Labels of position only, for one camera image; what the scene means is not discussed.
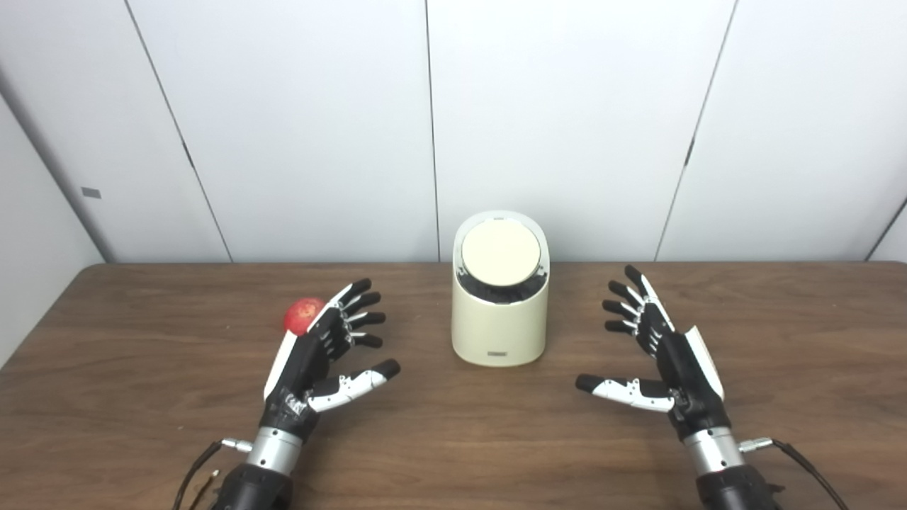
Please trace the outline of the black and white right hand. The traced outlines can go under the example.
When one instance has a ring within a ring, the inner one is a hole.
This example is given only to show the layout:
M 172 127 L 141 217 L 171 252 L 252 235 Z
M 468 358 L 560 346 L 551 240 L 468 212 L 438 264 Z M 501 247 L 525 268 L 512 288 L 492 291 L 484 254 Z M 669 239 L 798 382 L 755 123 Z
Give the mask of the black and white right hand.
M 635 409 L 667 414 L 680 441 L 695 433 L 732 426 L 723 403 L 723 385 L 716 366 L 697 327 L 680 332 L 647 277 L 632 265 L 624 268 L 633 283 L 609 281 L 609 290 L 618 300 L 603 300 L 603 310 L 618 315 L 608 320 L 608 332 L 631 336 L 639 348 L 655 361 L 660 377 L 603 378 L 580 374 L 578 390 Z

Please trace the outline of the black and white left hand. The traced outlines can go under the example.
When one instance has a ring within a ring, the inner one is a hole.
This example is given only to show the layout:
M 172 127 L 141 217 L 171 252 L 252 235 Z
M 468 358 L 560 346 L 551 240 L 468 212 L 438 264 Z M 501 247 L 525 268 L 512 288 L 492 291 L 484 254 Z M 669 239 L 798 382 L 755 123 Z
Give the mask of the black and white left hand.
M 281 344 L 264 388 L 259 426 L 286 433 L 307 443 L 321 414 L 363 397 L 392 380 L 401 365 L 392 358 L 372 368 L 331 375 L 334 362 L 355 346 L 379 349 L 382 338 L 362 327 L 382 324 L 386 315 L 369 311 L 379 303 L 369 278 L 356 280 L 327 301 L 311 325 Z

